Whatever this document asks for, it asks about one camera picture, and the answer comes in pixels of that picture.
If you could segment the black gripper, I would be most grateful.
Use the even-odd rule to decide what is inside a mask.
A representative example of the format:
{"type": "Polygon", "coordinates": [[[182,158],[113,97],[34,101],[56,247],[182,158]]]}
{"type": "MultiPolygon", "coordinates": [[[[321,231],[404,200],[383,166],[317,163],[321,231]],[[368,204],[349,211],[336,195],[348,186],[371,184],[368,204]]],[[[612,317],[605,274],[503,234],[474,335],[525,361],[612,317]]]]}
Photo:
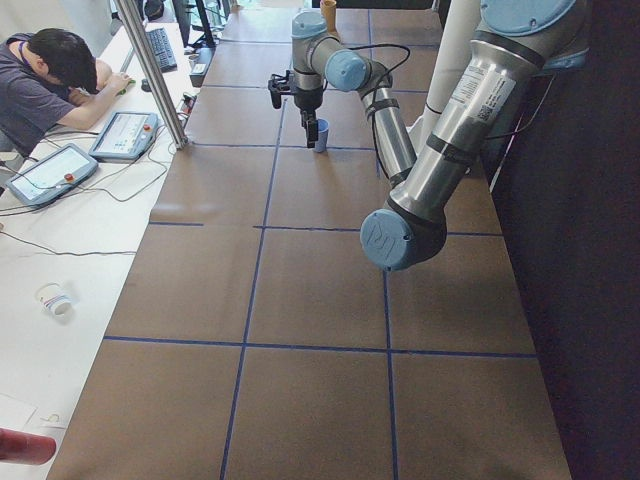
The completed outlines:
{"type": "Polygon", "coordinates": [[[301,111],[301,126],[305,130],[306,147],[314,148],[319,139],[319,123],[315,111],[322,105],[322,87],[307,90],[296,86],[294,103],[301,111]]]}

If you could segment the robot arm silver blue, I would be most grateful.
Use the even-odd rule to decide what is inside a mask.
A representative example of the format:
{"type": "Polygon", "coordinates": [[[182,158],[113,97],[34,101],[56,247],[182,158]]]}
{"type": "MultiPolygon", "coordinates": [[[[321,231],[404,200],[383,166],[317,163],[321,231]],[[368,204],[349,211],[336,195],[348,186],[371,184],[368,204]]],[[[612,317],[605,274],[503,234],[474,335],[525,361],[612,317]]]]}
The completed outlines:
{"type": "Polygon", "coordinates": [[[505,103],[531,77],[584,63],[591,11],[588,1],[452,2],[424,111],[411,126],[401,120],[389,67],[344,46],[320,12],[293,18],[285,80],[308,143],[318,137],[324,86],[357,93],[391,186],[360,229],[372,263],[402,270],[442,249],[445,205],[505,103]]]}

